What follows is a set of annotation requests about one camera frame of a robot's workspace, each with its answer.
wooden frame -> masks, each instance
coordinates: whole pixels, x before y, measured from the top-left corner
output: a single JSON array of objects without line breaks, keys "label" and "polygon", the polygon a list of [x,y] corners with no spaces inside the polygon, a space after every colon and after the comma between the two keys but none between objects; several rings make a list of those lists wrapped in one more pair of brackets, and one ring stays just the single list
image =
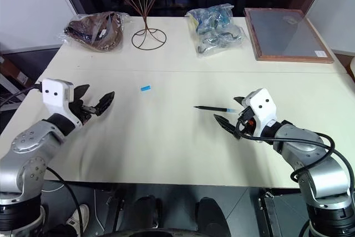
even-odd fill
[{"label": "wooden frame", "polygon": [[[317,56],[282,56],[282,55],[267,55],[263,54],[260,43],[258,41],[258,37],[256,35],[256,31],[254,28],[254,25],[252,24],[251,16],[250,16],[250,11],[291,11],[291,12],[297,12],[300,14],[300,16],[304,19],[306,22],[306,25],[312,32],[315,40],[319,44],[319,46],[322,48],[322,50],[326,53],[326,57],[317,57]],[[262,61],[279,61],[279,62],[313,62],[313,63],[333,63],[334,60],[324,45],[324,43],[321,41],[320,37],[318,34],[313,30],[312,24],[309,22],[307,18],[305,18],[305,15],[303,12],[299,9],[283,9],[283,8],[245,8],[245,19],[246,19],[246,24],[248,27],[248,31],[250,34],[250,40],[253,46],[254,54],[257,60],[262,60]]]}]

brown item in plastic bag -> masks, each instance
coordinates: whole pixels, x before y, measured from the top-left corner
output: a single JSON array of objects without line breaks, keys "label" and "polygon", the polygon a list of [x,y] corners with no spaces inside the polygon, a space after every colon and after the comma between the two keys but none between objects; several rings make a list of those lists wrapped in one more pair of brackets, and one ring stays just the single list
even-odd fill
[{"label": "brown item in plastic bag", "polygon": [[122,19],[117,12],[102,12],[72,20],[64,33],[83,46],[96,51],[110,51],[122,40]]}]

plastic bag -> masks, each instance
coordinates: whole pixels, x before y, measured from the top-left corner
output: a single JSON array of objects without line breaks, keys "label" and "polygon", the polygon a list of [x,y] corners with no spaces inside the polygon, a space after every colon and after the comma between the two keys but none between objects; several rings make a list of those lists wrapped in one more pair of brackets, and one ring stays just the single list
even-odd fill
[{"label": "plastic bag", "polygon": [[98,52],[110,51],[123,39],[123,23],[129,15],[120,12],[78,14],[65,27],[64,42],[71,39]]},{"label": "plastic bag", "polygon": [[192,9],[190,27],[194,29],[195,47],[198,55],[208,56],[242,45],[246,36],[243,29],[232,21],[231,4],[221,4],[210,8]]}]

sneaker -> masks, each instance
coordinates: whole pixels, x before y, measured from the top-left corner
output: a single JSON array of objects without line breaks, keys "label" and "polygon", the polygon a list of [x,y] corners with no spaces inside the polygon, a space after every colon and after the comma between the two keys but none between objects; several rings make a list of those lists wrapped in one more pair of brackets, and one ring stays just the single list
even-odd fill
[{"label": "sneaker", "polygon": [[46,220],[46,218],[47,218],[47,212],[45,212],[45,208],[44,208],[44,206],[40,206],[40,212],[42,213],[42,215],[43,215],[43,221],[42,221],[42,225],[44,225],[45,224],[45,220]]},{"label": "sneaker", "polygon": [[[83,217],[83,231],[85,231],[89,223],[89,217],[90,217],[89,207],[85,204],[82,204],[79,207]],[[78,236],[80,237],[79,213],[77,210],[75,210],[72,217],[67,220],[67,224],[72,226],[77,232]]]}]

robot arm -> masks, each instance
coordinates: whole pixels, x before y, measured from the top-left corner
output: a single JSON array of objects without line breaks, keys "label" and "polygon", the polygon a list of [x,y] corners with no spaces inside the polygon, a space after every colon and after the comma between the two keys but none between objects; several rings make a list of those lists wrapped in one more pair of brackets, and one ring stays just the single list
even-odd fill
[{"label": "robot arm", "polygon": [[279,123],[276,106],[266,89],[259,89],[245,98],[236,97],[235,100],[244,107],[237,125],[234,127],[219,115],[215,115],[216,120],[237,139],[265,141],[273,145],[274,150],[294,170],[303,169],[293,180],[298,182],[307,204],[310,236],[354,236],[351,190],[342,167],[326,155],[320,137],[326,135],[300,129],[285,120]]},{"label": "robot arm", "polygon": [[40,194],[48,163],[71,132],[79,130],[92,114],[101,115],[114,98],[111,92],[95,107],[86,107],[81,97],[88,88],[74,89],[63,80],[42,81],[43,102],[51,116],[15,137],[0,159],[0,236],[36,235],[43,220]]}]

